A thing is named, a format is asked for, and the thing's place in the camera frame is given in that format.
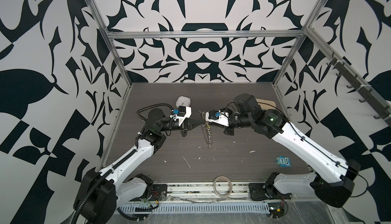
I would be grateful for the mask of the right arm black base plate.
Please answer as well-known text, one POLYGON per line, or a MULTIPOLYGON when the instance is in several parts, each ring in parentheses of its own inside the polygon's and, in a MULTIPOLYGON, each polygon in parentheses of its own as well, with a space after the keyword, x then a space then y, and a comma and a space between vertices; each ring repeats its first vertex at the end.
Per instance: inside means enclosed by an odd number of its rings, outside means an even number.
POLYGON ((274 186, 266 183, 250 183, 248 189, 252 201, 291 199, 291 194, 282 194, 274 186))

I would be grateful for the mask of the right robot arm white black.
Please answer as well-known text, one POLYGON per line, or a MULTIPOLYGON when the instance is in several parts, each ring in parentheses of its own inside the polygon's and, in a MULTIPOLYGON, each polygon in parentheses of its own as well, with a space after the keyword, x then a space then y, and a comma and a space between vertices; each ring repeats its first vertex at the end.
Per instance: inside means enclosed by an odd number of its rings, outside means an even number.
POLYGON ((352 197, 354 179, 360 170, 358 162, 347 161, 327 151, 304 135, 277 108, 264 110, 253 95, 241 94, 235 97, 233 103, 234 111, 224 107, 209 115, 210 119, 220 120, 225 134, 233 135, 235 129, 249 127, 286 147, 312 168, 307 175, 272 173, 264 185, 269 198, 283 194, 308 194, 341 208, 352 197))

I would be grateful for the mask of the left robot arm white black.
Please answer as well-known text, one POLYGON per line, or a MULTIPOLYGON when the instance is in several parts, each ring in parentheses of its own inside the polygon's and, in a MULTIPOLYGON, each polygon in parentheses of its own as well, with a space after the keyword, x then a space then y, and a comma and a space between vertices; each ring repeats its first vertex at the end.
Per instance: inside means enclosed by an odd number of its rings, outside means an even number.
POLYGON ((84 217, 90 224, 105 224, 126 202, 148 197, 153 185, 150 178, 142 174, 128 182, 126 178, 163 146, 172 131, 180 131, 186 136, 188 131, 206 123, 207 114, 200 119, 191 118, 191 114, 191 107, 174 108, 167 103, 137 110, 136 115, 144 126, 138 132, 134 146, 112 164, 85 174, 73 205, 71 223, 76 224, 84 217))

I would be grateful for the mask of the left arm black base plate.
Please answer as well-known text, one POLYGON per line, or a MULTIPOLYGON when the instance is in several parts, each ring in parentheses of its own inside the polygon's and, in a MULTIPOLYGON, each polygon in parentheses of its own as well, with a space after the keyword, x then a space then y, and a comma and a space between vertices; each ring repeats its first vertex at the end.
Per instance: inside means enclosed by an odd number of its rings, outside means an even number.
POLYGON ((167 184, 150 184, 146 188, 144 198, 149 201, 160 201, 167 197, 168 185, 167 184))

